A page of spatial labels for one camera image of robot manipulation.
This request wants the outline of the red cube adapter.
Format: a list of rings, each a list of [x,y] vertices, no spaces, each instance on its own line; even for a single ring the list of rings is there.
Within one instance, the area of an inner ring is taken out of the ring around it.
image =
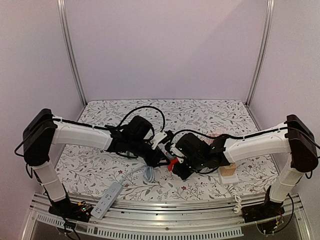
[[[178,162],[179,162],[179,160],[177,157],[170,159],[169,164],[167,166],[168,171],[171,172],[173,170],[175,164],[177,164]]]

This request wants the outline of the grey blue power strip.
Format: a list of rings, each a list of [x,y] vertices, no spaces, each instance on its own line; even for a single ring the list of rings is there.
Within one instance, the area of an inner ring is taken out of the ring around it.
[[[121,193],[123,186],[118,182],[113,182],[111,186],[105,191],[104,195],[98,201],[91,211],[91,216],[101,220],[110,207],[113,205],[118,195]]]

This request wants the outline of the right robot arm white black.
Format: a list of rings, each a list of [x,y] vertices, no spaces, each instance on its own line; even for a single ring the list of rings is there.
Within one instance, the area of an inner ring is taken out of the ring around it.
[[[192,130],[175,143],[170,151],[177,162],[170,164],[174,174],[186,180],[192,173],[204,168],[216,170],[244,159],[271,154],[288,154],[289,158],[279,177],[266,195],[266,201],[259,206],[262,218],[269,218],[278,210],[291,189],[305,173],[312,172],[319,164],[313,133],[294,114],[275,127],[244,136],[221,134],[211,136],[211,143],[201,140]]]

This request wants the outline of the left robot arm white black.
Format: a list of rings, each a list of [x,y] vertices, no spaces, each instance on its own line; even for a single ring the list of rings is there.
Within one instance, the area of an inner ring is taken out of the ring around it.
[[[67,191],[50,162],[52,145],[85,146],[117,154],[129,152],[142,158],[147,166],[156,168],[169,163],[158,146],[164,138],[164,131],[156,134],[153,125],[139,115],[128,124],[98,126],[64,119],[44,108],[24,129],[14,153],[32,168],[55,203],[55,209],[63,217],[70,217],[75,211],[74,205],[68,201]]]

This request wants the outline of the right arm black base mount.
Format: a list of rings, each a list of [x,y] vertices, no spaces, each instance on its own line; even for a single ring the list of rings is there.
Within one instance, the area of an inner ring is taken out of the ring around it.
[[[244,206],[241,212],[244,222],[251,223],[282,215],[285,210],[282,202],[266,201],[261,204]]]

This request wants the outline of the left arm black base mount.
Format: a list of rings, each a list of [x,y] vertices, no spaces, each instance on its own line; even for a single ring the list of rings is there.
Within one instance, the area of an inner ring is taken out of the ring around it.
[[[93,206],[85,201],[79,203],[61,203],[58,205],[54,202],[48,212],[50,214],[62,217],[63,219],[70,219],[80,222],[88,223],[91,218],[91,211]]]

